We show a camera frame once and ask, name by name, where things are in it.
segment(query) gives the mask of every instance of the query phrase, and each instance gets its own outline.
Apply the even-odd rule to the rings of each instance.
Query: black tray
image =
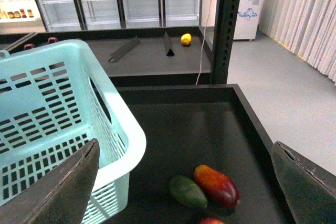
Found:
[[[174,57],[166,56],[163,42],[165,32],[171,38]],[[180,37],[185,33],[193,35],[190,47],[181,46]],[[118,62],[108,62],[114,51],[135,36],[141,41],[140,45]],[[198,26],[36,33],[18,41],[8,52],[23,51],[24,45],[30,43],[37,47],[45,45],[49,37],[57,37],[61,41],[79,38],[87,42],[116,87],[195,84],[200,69],[203,34]],[[209,84],[212,61],[213,55],[206,42],[199,84]]]
[[[272,141],[238,85],[121,88],[146,134],[142,161],[130,173],[126,209],[105,223],[295,223],[275,178]],[[241,204],[228,211],[210,203],[195,210],[175,202],[169,178],[192,178],[206,164],[236,184]]]

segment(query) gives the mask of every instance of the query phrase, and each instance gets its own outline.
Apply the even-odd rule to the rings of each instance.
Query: red mango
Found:
[[[229,209],[239,203],[239,192],[232,180],[206,165],[199,165],[194,172],[194,180],[204,194],[214,202]]]
[[[206,219],[203,219],[198,224],[224,224],[224,223],[221,222],[220,220],[215,219],[215,218],[206,218]]]

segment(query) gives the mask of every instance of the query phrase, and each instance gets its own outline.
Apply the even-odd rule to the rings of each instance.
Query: gray floor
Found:
[[[244,92],[273,142],[336,175],[336,87],[266,35],[235,41],[228,83]]]

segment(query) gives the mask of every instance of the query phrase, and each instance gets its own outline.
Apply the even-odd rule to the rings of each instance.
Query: green mango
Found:
[[[205,209],[208,200],[200,187],[190,178],[182,175],[174,176],[169,181],[169,193],[180,204]]]

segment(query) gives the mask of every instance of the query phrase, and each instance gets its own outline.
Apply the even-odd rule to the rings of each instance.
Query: chest freezer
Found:
[[[240,0],[234,39],[256,38],[258,22],[264,0]]]

